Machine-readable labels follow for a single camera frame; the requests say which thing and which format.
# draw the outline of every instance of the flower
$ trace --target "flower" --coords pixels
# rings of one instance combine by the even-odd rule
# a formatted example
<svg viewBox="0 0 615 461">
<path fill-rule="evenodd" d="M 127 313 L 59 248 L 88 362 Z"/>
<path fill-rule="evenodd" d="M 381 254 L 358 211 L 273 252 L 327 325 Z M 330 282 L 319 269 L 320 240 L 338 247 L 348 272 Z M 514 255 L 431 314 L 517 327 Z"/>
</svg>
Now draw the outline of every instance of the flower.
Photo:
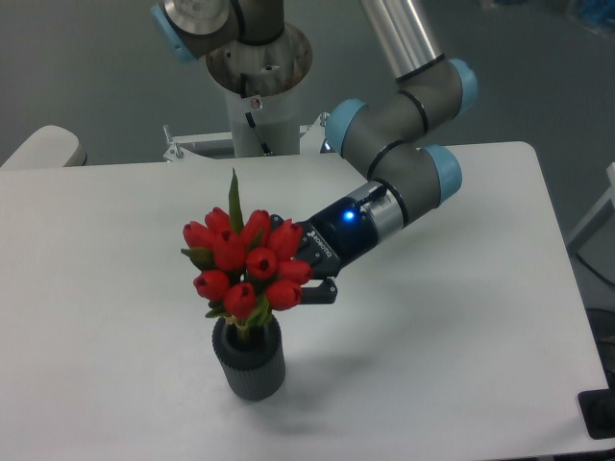
<svg viewBox="0 0 615 461">
<path fill-rule="evenodd" d="M 303 234 L 301 226 L 287 219 L 271 232 L 267 248 L 273 250 L 279 261 L 289 260 L 297 253 Z"/>
<path fill-rule="evenodd" d="M 257 295 L 252 283 L 242 282 L 232 286 L 224 295 L 224 308 L 239 320 L 247 319 L 257 305 Z"/>
<path fill-rule="evenodd" d="M 271 233 L 269 213 L 264 209 L 257 209 L 252 212 L 250 219 L 248 219 L 248 222 L 241 231 L 241 240 L 243 240 L 246 246 L 250 245 L 257 236 L 258 231 L 262 231 L 259 246 L 264 247 Z"/>
<path fill-rule="evenodd" d="M 246 258 L 248 274 L 257 280 L 271 279 L 278 270 L 276 254 L 268 248 L 256 247 Z"/>
<path fill-rule="evenodd" d="M 301 302 L 301 286 L 294 281 L 282 279 L 274 281 L 265 290 L 269 305 L 274 310 L 287 310 Z"/>
<path fill-rule="evenodd" d="M 223 230 L 213 242 L 213 262 L 225 272 L 241 269 L 246 263 L 246 246 L 239 235 Z"/>
<path fill-rule="evenodd" d="M 231 218 L 225 210 L 216 206 L 212 211 L 205 215 L 205 224 L 208 225 L 213 233 L 222 233 L 231 230 Z"/>
<path fill-rule="evenodd" d="M 229 291 L 230 286 L 231 281 L 229 280 L 229 276 L 218 270 L 203 271 L 201 275 L 194 280 L 194 287 L 199 296 L 213 302 L 222 300 L 227 291 Z"/>
<path fill-rule="evenodd" d="M 196 221 L 190 221 L 190 224 L 184 226 L 184 240 L 188 248 L 213 248 L 215 234 Z"/>
<path fill-rule="evenodd" d="M 288 279 L 303 285 L 311 280 L 314 271 L 305 261 L 290 259 L 288 261 L 280 261 L 280 264 L 278 264 L 278 274 L 280 274 L 282 279 Z"/>
</svg>

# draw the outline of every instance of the black cable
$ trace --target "black cable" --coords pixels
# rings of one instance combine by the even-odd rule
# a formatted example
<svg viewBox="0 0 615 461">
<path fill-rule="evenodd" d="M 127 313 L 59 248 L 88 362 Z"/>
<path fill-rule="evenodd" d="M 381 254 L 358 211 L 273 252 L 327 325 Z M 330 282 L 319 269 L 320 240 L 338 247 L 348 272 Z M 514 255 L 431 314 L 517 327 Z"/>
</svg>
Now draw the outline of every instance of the black cable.
<svg viewBox="0 0 615 461">
<path fill-rule="evenodd" d="M 606 285 L 610 286 L 611 288 L 615 288 L 615 281 L 609 280 L 605 276 L 603 276 L 600 272 L 594 269 L 585 259 L 583 259 L 583 256 L 581 256 L 579 253 L 575 253 L 575 256 L 577 257 L 578 262 L 580 262 L 583 266 L 585 266 L 585 268 L 589 272 L 594 274 L 598 279 L 600 279 Z"/>
<path fill-rule="evenodd" d="M 248 97 L 248 76 L 243 72 L 239 74 L 239 96 L 241 99 Z"/>
<path fill-rule="evenodd" d="M 268 157 L 268 156 L 273 155 L 273 152 L 271 152 L 271 149 L 269 148 L 265 140 L 262 138 L 262 136 L 258 132 L 257 122 L 255 122 L 254 117 L 252 116 L 251 112 L 246 112 L 246 120 L 248 121 L 248 125 L 250 126 L 255 136 L 257 137 L 258 143 L 260 144 L 260 149 L 262 149 L 262 152 L 265 154 L 265 156 Z"/>
</svg>

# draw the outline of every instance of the green leaf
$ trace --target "green leaf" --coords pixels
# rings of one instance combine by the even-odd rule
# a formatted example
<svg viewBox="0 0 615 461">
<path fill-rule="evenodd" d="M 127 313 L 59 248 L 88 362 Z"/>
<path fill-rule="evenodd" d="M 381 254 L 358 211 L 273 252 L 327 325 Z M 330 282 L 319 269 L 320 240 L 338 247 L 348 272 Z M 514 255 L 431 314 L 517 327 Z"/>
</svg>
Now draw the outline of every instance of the green leaf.
<svg viewBox="0 0 615 461">
<path fill-rule="evenodd" d="M 271 312 L 271 309 L 268 309 L 267 316 L 265 317 L 265 319 L 260 325 L 262 326 L 267 325 L 269 322 L 271 322 L 272 318 L 273 318 L 273 312 Z"/>
<path fill-rule="evenodd" d="M 254 248 L 260 245 L 260 240 L 262 240 L 262 229 L 259 229 L 257 234 L 254 236 L 250 244 L 248 245 L 247 253 L 251 252 Z"/>
<path fill-rule="evenodd" d="M 263 313 L 266 315 L 268 311 L 269 300 L 267 300 L 267 297 L 264 295 L 259 296 L 257 300 L 257 306 L 250 314 L 250 317 L 248 317 L 248 319 L 246 320 L 246 325 L 248 325 L 249 327 L 260 325 L 258 320 L 263 316 Z"/>
<path fill-rule="evenodd" d="M 210 271 L 211 269 L 215 269 L 212 250 L 200 247 L 192 248 L 190 250 L 182 249 L 182 255 L 188 256 L 192 264 L 194 264 L 200 271 Z"/>
<path fill-rule="evenodd" d="M 226 314 L 227 311 L 224 310 L 224 305 L 220 304 L 218 307 L 215 307 L 210 312 L 205 314 L 208 319 L 215 319 L 216 317 L 221 317 Z"/>
<path fill-rule="evenodd" d="M 233 179 L 231 189 L 229 189 L 229 217 L 231 218 L 231 229 L 236 234 L 243 230 L 243 215 L 241 214 L 241 202 L 239 201 L 239 180 L 233 169 Z"/>
</svg>

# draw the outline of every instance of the black vase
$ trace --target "black vase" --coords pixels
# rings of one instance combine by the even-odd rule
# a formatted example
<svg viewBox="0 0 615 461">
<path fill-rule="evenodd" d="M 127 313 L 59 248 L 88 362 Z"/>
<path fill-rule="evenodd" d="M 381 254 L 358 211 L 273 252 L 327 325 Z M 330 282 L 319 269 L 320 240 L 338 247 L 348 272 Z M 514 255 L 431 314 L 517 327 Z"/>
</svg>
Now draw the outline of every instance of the black vase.
<svg viewBox="0 0 615 461">
<path fill-rule="evenodd" d="M 264 327 L 250 329 L 250 345 L 237 341 L 237 328 L 218 319 L 213 328 L 213 350 L 233 392 L 245 400 L 273 395 L 286 375 L 282 331 L 275 317 Z"/>
</svg>

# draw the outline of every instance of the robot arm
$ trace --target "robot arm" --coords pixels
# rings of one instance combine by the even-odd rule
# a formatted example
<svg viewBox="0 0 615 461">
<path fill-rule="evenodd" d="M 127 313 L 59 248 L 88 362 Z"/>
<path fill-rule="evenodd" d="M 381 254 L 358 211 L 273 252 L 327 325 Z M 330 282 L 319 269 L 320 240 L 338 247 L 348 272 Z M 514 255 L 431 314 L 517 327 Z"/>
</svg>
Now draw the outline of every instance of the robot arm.
<svg viewBox="0 0 615 461">
<path fill-rule="evenodd" d="M 180 62 L 234 40 L 265 45 L 284 30 L 283 0 L 162 0 L 151 14 Z"/>
<path fill-rule="evenodd" d="M 163 29 L 168 20 L 172 22 L 171 32 L 177 33 L 193 58 L 225 40 L 251 41 L 247 31 L 275 40 L 283 30 L 283 0 L 231 0 L 232 7 L 226 8 L 228 3 L 164 0 L 153 14 L 163 14 Z M 327 122 L 329 144 L 367 184 L 300 223 L 304 239 L 296 257 L 307 261 L 314 278 L 323 281 L 317 288 L 304 290 L 303 303 L 332 303 L 337 293 L 332 278 L 341 269 L 442 205 L 462 182 L 461 168 L 451 152 L 440 146 L 416 149 L 413 143 L 474 104 L 478 96 L 474 72 L 463 61 L 445 58 L 420 0 L 361 0 L 361 5 L 398 90 L 376 108 L 358 99 L 346 101 Z M 205 22 L 215 26 L 186 30 L 175 11 L 191 16 L 192 21 L 201 11 L 208 19 Z M 258 25 L 251 22 L 256 17 L 262 21 Z M 258 41 L 252 43 L 248 45 L 255 50 L 260 46 Z"/>
</svg>

